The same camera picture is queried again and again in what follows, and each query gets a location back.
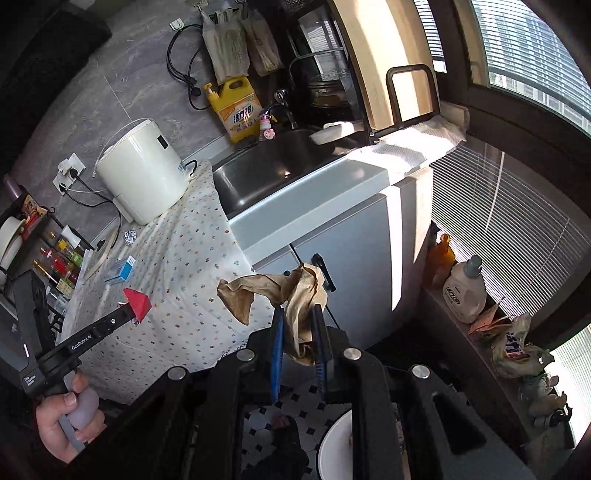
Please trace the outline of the white wall power outlet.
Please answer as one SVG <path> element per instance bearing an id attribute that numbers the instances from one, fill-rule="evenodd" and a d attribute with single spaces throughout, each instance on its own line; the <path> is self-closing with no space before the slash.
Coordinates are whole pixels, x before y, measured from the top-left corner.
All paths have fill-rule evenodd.
<path id="1" fill-rule="evenodd" d="M 52 183 L 57 191 L 64 196 L 85 169 L 86 167 L 80 158 L 72 153 L 58 164 L 57 173 Z"/>

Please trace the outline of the wooden cutting board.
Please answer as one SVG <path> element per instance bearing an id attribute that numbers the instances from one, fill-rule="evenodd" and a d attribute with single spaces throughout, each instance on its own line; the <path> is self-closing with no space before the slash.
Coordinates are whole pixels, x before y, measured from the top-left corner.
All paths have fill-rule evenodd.
<path id="1" fill-rule="evenodd" d="M 440 113 L 433 59 L 414 2 L 329 5 L 352 58 L 370 129 L 396 130 Z"/>

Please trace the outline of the steel kitchen sink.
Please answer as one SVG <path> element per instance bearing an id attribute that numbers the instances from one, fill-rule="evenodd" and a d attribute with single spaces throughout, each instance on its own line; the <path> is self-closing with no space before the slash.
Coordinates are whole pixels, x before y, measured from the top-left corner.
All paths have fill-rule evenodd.
<path id="1" fill-rule="evenodd" d="M 327 144 L 311 140 L 311 129 L 280 133 L 249 145 L 212 167 L 214 187 L 229 219 L 280 189 L 367 144 L 355 133 Z"/>

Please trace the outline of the cream air fryer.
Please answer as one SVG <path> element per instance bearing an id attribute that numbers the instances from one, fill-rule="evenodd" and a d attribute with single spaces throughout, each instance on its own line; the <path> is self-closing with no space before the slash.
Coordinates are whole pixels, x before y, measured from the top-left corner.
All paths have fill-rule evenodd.
<path id="1" fill-rule="evenodd" d="M 146 225 L 185 193 L 189 174 L 152 119 L 140 121 L 102 153 L 95 172 L 129 222 Z"/>

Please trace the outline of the black dish rack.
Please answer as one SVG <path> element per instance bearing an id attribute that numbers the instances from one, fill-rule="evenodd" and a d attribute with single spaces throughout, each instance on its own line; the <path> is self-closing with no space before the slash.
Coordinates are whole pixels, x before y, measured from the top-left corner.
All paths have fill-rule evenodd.
<path id="1" fill-rule="evenodd" d="M 48 237 L 48 228 L 50 226 L 57 227 L 63 230 L 65 225 L 56 216 L 54 207 L 46 207 L 39 205 L 34 198 L 27 192 L 23 191 L 5 211 L 1 214 L 1 222 L 4 223 L 8 217 L 15 217 L 19 220 L 25 220 L 24 231 L 22 233 L 23 244 L 17 253 L 15 259 L 11 263 L 7 271 L 2 271 L 5 283 L 1 286 L 1 305 L 13 316 L 16 317 L 16 307 L 12 294 L 12 281 L 16 279 L 21 273 L 33 267 L 32 262 L 39 260 L 51 273 L 55 273 L 49 266 L 49 262 L 41 260 L 41 246 L 54 249 L 51 240 Z M 42 281 L 49 285 L 49 281 L 40 274 Z M 58 301 L 57 297 L 61 295 L 59 291 L 51 298 L 58 303 L 58 309 L 55 309 L 55 304 L 49 306 L 49 322 L 51 328 L 55 332 L 60 332 L 63 325 L 64 316 L 66 313 L 66 302 Z"/>

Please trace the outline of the green label oil bottle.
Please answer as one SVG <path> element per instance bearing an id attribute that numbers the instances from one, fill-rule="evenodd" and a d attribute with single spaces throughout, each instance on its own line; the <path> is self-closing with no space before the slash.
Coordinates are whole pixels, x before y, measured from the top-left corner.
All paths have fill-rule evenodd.
<path id="1" fill-rule="evenodd" d="M 52 245 L 62 256 L 77 267 L 82 266 L 85 252 L 82 247 L 74 247 L 66 238 L 58 235 L 55 231 L 50 231 L 48 237 L 51 240 Z"/>

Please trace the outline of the grey cabinet doors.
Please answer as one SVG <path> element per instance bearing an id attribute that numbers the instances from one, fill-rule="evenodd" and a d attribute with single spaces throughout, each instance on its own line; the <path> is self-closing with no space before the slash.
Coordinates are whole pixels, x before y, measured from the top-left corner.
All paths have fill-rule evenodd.
<path id="1" fill-rule="evenodd" d="M 373 346 L 414 315 L 426 261 L 434 173 L 424 168 L 281 248 L 254 268 L 283 273 L 324 263 L 327 309 L 356 347 Z"/>

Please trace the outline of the yellow detergent bottle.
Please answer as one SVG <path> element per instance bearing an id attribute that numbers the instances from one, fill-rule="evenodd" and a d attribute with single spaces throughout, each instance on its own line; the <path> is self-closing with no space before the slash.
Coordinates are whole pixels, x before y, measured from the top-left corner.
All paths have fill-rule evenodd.
<path id="1" fill-rule="evenodd" d="M 229 78 L 216 91 L 206 83 L 204 93 L 232 143 L 259 135 L 263 107 L 246 76 Z"/>

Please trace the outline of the red paper piece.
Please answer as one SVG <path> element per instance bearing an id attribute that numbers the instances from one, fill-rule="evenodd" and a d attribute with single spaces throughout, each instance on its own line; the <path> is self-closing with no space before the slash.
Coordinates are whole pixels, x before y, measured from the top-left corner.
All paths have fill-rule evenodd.
<path id="1" fill-rule="evenodd" d="M 148 296 L 131 288 L 124 288 L 123 294 L 134 314 L 134 322 L 141 323 L 152 307 Z"/>

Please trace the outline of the small foil ball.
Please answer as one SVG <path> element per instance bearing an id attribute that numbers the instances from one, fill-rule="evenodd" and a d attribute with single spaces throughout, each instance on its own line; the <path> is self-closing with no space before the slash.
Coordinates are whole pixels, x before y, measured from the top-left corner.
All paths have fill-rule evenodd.
<path id="1" fill-rule="evenodd" d="M 131 246 L 135 243 L 137 239 L 137 233 L 133 229 L 126 230 L 123 233 L 123 241 L 126 245 Z"/>

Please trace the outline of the white laundry detergent jug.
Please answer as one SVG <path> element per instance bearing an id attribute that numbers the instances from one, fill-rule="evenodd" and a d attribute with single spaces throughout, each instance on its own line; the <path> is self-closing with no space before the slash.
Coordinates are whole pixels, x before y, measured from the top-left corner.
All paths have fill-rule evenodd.
<path id="1" fill-rule="evenodd" d="M 472 324 L 483 311 L 487 292 L 482 276 L 482 259 L 473 255 L 457 263 L 443 286 L 443 299 L 452 313 L 464 324 Z"/>

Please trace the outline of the white trash bin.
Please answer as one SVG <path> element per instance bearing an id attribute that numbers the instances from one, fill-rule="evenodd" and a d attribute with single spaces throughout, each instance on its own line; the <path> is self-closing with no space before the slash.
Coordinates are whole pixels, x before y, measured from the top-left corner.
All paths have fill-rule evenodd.
<path id="1" fill-rule="evenodd" d="M 352 411 L 346 411 L 329 427 L 317 455 L 318 478 L 322 480 L 353 479 Z"/>

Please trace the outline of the soy sauce bottle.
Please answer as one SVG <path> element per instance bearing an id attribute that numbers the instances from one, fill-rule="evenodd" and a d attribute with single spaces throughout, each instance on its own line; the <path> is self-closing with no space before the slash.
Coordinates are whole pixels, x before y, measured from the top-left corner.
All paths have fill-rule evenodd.
<path id="1" fill-rule="evenodd" d="M 51 273 L 41 262 L 34 260 L 32 262 L 33 267 L 45 277 L 49 283 L 59 291 L 67 300 L 70 300 L 73 293 L 74 287 L 69 280 L 59 277 L 55 273 Z"/>

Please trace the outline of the printed refill pouch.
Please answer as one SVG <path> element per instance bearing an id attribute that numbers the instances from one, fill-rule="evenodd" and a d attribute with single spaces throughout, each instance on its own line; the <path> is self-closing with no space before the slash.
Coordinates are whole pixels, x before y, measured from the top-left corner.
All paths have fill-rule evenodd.
<path id="1" fill-rule="evenodd" d="M 534 344 L 527 343 L 532 317 L 522 314 L 493 342 L 492 365 L 496 373 L 506 379 L 537 376 L 555 361 L 554 356 Z"/>

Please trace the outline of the white plate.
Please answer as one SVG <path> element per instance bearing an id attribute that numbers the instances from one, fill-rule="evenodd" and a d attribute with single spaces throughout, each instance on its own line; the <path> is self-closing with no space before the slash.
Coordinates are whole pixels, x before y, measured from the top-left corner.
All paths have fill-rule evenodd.
<path id="1" fill-rule="evenodd" d="M 1 270 L 7 271 L 23 244 L 26 221 L 8 217 L 0 230 Z"/>

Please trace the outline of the floral white tablecloth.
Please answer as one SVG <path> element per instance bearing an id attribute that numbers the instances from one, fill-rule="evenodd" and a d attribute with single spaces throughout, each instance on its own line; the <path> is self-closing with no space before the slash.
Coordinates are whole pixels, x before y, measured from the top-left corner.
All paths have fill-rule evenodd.
<path id="1" fill-rule="evenodd" d="M 98 395 L 122 404 L 132 403 L 172 366 L 190 372 L 214 366 L 273 319 L 270 302 L 256 298 L 243 325 L 217 296 L 219 281 L 249 275 L 252 266 L 230 230 L 208 161 L 198 162 L 180 200 L 133 229 L 133 245 L 118 240 L 100 269 L 78 280 L 62 327 L 69 337 L 113 311 L 125 300 L 124 288 L 148 296 L 152 307 L 140 324 L 118 328 L 80 358 Z M 106 284 L 109 267 L 127 256 L 135 258 L 129 279 Z"/>

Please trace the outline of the red cap sauce bottle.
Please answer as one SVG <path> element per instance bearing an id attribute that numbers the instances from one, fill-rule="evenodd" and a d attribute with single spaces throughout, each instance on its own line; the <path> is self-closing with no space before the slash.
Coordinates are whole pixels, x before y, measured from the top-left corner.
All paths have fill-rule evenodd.
<path id="1" fill-rule="evenodd" d="M 79 268 L 69 260 L 65 259 L 51 248 L 41 246 L 39 248 L 42 256 L 46 258 L 52 270 L 65 280 L 75 284 L 78 280 Z"/>

